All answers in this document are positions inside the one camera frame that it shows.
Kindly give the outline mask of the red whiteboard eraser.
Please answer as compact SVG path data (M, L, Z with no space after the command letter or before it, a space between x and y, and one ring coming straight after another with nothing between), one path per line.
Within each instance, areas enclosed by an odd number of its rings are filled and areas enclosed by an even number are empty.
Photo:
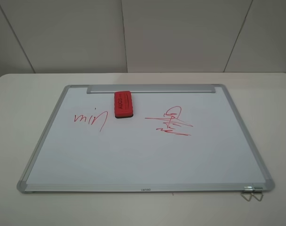
M133 117L132 95L130 91L114 93L114 115L116 118Z

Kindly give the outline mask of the white aluminium-framed whiteboard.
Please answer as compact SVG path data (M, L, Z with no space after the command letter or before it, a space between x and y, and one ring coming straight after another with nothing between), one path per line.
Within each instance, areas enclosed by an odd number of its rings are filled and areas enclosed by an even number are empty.
M133 117L116 118L130 91ZM274 188L222 84L68 85L17 183L33 192Z

